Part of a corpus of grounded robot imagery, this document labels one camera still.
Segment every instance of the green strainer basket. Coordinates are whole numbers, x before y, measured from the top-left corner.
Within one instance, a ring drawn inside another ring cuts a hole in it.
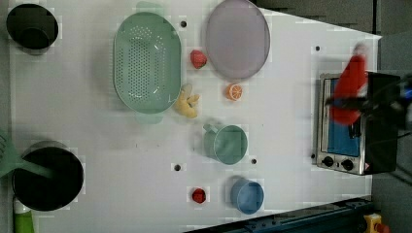
[[[115,38],[115,88],[144,123],[158,123],[181,87],[181,41],[161,8],[140,2]]]

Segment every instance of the cup handle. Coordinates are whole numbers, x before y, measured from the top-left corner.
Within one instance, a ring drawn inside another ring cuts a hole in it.
[[[215,126],[213,126],[213,125],[211,125],[211,124],[205,124],[205,125],[203,125],[203,128],[206,130],[206,132],[210,132],[210,131],[212,131],[212,132],[214,132],[214,133],[218,133],[218,129],[215,127]]]

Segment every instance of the orange fruit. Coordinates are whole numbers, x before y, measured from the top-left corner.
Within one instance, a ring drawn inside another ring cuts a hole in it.
[[[242,86],[240,84],[230,84],[226,88],[226,98],[236,101],[242,96]]]

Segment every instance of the black bowl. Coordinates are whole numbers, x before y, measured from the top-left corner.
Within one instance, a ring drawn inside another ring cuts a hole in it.
[[[17,199],[36,211],[54,211],[72,202],[83,186],[84,170],[80,160],[70,151],[48,147],[34,150],[23,159],[56,172],[53,179],[16,169],[13,190]]]
[[[7,31],[13,40],[31,50],[48,48],[56,39],[58,24],[51,12],[35,4],[22,4],[9,12]]]

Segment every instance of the green cup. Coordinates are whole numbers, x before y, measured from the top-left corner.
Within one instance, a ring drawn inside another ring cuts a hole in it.
[[[232,165],[245,156],[248,138],[245,131],[235,125],[205,124],[204,149],[209,157]]]

